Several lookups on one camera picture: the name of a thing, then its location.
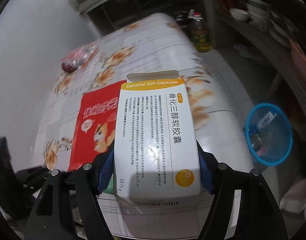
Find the red clear plastic bag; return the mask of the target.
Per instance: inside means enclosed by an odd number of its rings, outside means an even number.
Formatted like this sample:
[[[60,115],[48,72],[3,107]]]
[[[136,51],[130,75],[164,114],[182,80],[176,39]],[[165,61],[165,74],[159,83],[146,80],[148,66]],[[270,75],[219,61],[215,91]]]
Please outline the red clear plastic bag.
[[[83,69],[97,53],[98,47],[92,44],[85,45],[70,51],[61,59],[61,68],[66,73],[75,72]]]

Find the white bowl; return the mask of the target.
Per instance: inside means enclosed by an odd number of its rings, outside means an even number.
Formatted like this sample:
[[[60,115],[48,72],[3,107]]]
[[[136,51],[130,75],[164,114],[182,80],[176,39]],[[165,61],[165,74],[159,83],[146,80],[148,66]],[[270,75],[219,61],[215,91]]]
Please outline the white bowl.
[[[229,12],[233,19],[239,22],[245,22],[250,17],[250,14],[247,11],[241,9],[231,8]]]

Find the blue mesh trash basket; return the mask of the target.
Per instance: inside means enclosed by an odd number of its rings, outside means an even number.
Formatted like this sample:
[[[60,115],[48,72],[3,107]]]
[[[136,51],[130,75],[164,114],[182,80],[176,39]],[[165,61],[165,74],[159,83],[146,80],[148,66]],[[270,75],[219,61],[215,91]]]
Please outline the blue mesh trash basket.
[[[257,133],[249,134],[252,124],[257,124],[268,112],[277,116]],[[272,103],[260,103],[249,113],[244,128],[247,145],[254,159],[266,166],[283,163],[293,146],[293,131],[285,113]]]

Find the pink plastic basin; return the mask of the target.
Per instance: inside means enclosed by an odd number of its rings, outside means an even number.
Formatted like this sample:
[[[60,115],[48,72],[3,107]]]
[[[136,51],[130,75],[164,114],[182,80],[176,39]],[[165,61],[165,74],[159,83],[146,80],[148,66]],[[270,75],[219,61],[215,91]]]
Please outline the pink plastic basin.
[[[293,59],[294,65],[300,72],[302,78],[306,81],[306,56],[300,50],[299,45],[293,41],[289,40],[291,44],[291,57]]]

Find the floral tablecloth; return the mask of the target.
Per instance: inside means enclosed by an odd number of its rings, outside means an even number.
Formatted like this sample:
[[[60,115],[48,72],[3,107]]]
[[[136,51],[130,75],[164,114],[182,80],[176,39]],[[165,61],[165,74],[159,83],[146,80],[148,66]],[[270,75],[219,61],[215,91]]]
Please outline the floral tablecloth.
[[[252,159],[224,83],[166,14],[89,45],[46,102],[33,164],[75,171],[113,147],[97,200],[115,236],[197,238],[212,195],[198,148],[234,170]]]

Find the red snack packet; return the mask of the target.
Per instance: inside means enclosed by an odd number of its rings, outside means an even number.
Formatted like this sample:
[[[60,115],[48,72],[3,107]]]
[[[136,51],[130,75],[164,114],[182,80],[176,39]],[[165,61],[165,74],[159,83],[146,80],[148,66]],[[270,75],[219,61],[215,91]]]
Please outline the red snack packet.
[[[115,137],[120,89],[126,80],[83,95],[75,125],[69,171],[107,151]]]

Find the blue toothpaste box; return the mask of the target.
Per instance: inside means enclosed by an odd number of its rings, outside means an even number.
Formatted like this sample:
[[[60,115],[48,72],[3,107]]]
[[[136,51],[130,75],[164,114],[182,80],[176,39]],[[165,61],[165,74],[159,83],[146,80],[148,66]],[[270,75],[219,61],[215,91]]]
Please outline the blue toothpaste box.
[[[249,128],[249,134],[252,135],[257,133],[260,129],[263,129],[267,126],[274,118],[277,116],[277,113],[268,112],[257,124],[252,124]]]

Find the cooking oil bottle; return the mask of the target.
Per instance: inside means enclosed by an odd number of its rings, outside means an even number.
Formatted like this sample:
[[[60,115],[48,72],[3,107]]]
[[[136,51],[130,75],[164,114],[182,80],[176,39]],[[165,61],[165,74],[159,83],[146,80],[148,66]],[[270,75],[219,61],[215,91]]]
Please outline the cooking oil bottle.
[[[198,52],[206,53],[210,50],[210,34],[207,22],[199,12],[194,12],[192,15],[191,37]]]

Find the white medicine box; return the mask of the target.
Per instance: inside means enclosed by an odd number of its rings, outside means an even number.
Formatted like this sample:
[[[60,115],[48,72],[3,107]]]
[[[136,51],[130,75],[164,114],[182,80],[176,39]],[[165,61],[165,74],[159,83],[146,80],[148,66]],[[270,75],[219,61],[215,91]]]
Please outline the white medicine box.
[[[185,82],[176,70],[130,74],[119,95],[114,194],[124,205],[189,206],[201,179]]]

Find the stacked bowls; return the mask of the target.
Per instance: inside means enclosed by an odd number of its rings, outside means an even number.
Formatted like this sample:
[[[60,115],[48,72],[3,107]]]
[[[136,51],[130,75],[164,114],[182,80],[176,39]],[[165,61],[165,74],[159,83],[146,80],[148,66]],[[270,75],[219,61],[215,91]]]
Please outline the stacked bowls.
[[[268,30],[270,5],[261,0],[248,0],[247,11],[250,14],[250,25],[262,32]]]

